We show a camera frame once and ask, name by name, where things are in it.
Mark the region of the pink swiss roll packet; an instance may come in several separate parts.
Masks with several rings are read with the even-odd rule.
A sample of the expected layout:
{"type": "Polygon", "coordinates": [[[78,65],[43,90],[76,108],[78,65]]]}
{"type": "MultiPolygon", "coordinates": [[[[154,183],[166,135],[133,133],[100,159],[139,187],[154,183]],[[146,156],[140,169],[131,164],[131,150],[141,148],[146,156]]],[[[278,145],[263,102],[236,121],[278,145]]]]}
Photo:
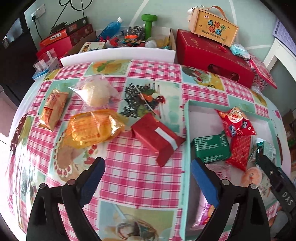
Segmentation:
{"type": "Polygon", "coordinates": [[[212,226],[227,225],[233,203],[230,194],[233,185],[228,179],[220,179],[199,158],[191,162],[191,173],[197,185],[197,208],[191,230],[198,230],[214,219],[212,226]]]}

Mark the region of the clear plastic box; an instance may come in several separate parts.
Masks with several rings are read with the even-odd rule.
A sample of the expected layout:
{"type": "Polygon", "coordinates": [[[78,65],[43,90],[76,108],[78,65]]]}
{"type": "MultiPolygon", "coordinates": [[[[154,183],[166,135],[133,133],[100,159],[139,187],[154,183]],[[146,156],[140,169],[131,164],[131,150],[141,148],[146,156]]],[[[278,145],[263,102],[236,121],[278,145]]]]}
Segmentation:
{"type": "Polygon", "coordinates": [[[49,72],[61,68],[60,60],[54,49],[44,52],[33,64],[37,72],[48,70],[49,72]]]}

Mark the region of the white pastry packet red script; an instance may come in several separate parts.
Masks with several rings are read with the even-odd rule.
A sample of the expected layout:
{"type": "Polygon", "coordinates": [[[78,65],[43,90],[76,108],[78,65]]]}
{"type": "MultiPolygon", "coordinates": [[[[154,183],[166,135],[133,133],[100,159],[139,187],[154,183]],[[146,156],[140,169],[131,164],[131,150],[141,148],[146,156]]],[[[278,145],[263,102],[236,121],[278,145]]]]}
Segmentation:
{"type": "Polygon", "coordinates": [[[275,200],[275,197],[271,191],[269,178],[265,174],[262,175],[262,180],[258,185],[258,189],[265,206],[269,205],[275,200]]]}

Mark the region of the white shelf table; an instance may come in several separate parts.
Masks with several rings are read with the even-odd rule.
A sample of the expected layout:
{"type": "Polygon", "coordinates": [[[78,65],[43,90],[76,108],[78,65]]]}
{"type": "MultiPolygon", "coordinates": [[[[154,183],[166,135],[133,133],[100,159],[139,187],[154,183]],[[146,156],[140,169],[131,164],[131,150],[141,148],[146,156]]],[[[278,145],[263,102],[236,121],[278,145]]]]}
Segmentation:
{"type": "Polygon", "coordinates": [[[282,63],[296,81],[296,57],[280,40],[275,38],[263,63],[270,71],[277,61],[282,63]]]}

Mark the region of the orange swiss roll packet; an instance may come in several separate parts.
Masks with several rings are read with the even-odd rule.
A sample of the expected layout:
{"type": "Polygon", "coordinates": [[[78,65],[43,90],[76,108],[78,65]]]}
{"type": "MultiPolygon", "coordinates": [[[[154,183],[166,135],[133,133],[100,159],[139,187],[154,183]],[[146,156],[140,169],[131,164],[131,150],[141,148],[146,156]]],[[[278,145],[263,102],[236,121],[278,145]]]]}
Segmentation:
{"type": "Polygon", "coordinates": [[[53,131],[64,110],[68,92],[53,89],[46,99],[39,119],[39,127],[53,131]]]}

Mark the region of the red good luck snack bag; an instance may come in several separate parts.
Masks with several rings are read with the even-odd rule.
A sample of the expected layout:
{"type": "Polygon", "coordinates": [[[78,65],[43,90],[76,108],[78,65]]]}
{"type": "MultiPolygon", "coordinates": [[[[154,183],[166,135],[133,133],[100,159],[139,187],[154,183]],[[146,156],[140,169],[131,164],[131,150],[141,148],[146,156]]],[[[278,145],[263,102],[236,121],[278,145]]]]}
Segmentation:
{"type": "Polygon", "coordinates": [[[224,132],[228,137],[256,135],[252,123],[240,108],[234,107],[226,112],[216,109],[216,112],[222,120],[224,132]]]}

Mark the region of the dark green snack packet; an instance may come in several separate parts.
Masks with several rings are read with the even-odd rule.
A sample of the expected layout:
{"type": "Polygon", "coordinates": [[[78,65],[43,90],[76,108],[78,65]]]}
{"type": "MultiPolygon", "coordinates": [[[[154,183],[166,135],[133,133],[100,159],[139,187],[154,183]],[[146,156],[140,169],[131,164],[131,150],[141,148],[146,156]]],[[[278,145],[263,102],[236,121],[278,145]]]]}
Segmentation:
{"type": "Polygon", "coordinates": [[[205,164],[225,161],[231,156],[226,133],[194,138],[191,142],[193,158],[200,158],[205,164]]]}

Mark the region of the red patterned foil packet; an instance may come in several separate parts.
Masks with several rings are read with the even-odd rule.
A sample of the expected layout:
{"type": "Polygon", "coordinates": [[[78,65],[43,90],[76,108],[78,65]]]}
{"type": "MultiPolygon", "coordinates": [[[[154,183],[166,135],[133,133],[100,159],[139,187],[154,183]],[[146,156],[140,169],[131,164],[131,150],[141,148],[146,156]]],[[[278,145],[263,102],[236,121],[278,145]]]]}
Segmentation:
{"type": "Polygon", "coordinates": [[[231,156],[226,160],[226,163],[245,172],[249,157],[250,145],[251,136],[234,136],[230,143],[231,156]]]}

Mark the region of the round orange jelly cup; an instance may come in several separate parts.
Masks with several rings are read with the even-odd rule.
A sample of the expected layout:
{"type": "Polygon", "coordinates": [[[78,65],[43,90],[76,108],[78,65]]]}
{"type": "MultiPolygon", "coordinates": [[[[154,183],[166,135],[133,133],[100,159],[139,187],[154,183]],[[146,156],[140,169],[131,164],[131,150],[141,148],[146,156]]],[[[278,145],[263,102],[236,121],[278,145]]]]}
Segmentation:
{"type": "Polygon", "coordinates": [[[248,187],[250,184],[259,186],[262,181],[262,172],[257,167],[251,167],[241,177],[240,185],[248,187]]]}

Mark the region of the clear bag white bun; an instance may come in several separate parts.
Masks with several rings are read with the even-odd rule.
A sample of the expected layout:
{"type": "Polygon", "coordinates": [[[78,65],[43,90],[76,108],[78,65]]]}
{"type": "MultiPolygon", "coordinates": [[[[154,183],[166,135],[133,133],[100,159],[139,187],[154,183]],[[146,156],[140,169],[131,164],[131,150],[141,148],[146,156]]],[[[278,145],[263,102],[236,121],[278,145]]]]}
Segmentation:
{"type": "Polygon", "coordinates": [[[101,74],[85,77],[69,89],[90,108],[104,108],[121,100],[116,88],[101,74]]]}

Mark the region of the orange bread packet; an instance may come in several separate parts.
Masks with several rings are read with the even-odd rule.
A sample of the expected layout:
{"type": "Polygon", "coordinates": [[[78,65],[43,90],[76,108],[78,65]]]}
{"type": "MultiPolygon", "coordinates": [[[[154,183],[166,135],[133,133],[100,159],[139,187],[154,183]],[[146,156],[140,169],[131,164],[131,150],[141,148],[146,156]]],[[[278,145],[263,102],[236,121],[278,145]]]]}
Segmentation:
{"type": "Polygon", "coordinates": [[[72,116],[62,145],[75,149],[108,142],[125,131],[128,119],[112,109],[100,109],[72,116]]]}

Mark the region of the blue tissue box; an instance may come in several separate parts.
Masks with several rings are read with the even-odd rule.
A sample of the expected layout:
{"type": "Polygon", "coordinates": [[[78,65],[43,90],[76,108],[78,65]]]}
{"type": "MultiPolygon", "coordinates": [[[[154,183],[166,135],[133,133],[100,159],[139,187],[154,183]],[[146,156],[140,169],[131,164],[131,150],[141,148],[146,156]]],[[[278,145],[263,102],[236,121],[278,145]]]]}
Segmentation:
{"type": "Polygon", "coordinates": [[[36,71],[34,73],[34,75],[32,76],[32,79],[34,81],[37,81],[39,80],[40,78],[45,78],[47,73],[49,72],[49,68],[45,69],[45,70],[42,70],[42,71],[36,71]]]}

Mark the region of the small red box packet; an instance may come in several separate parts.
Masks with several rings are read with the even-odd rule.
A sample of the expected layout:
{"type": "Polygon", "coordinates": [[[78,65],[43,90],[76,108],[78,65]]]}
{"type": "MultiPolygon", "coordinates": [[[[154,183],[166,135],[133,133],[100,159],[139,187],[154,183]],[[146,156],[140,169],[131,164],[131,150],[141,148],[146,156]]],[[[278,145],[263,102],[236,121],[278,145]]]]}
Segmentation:
{"type": "Polygon", "coordinates": [[[152,113],[145,114],[132,125],[132,136],[158,155],[156,162],[160,167],[165,166],[175,150],[185,142],[152,113]]]}

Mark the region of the orange red flat box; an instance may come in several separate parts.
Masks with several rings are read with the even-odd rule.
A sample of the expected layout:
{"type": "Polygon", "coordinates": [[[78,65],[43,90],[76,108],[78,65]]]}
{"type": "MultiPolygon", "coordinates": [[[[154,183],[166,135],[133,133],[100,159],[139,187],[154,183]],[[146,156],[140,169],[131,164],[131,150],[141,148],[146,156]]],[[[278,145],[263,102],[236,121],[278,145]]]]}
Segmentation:
{"type": "Polygon", "coordinates": [[[69,37],[71,34],[77,32],[81,28],[89,24],[88,17],[83,17],[71,24],[65,25],[63,28],[56,30],[56,32],[51,33],[48,37],[39,42],[41,48],[56,42],[57,40],[69,37]]]}

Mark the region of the silver green cracker packet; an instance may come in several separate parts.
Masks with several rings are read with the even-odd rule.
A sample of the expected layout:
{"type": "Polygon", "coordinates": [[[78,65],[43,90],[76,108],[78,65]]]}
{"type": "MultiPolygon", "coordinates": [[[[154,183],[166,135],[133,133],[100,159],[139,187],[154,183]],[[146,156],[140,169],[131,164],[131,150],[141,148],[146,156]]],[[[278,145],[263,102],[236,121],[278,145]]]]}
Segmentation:
{"type": "Polygon", "coordinates": [[[260,151],[262,151],[264,155],[266,155],[274,164],[276,164],[275,147],[266,140],[252,136],[248,162],[255,163],[260,151]]]}

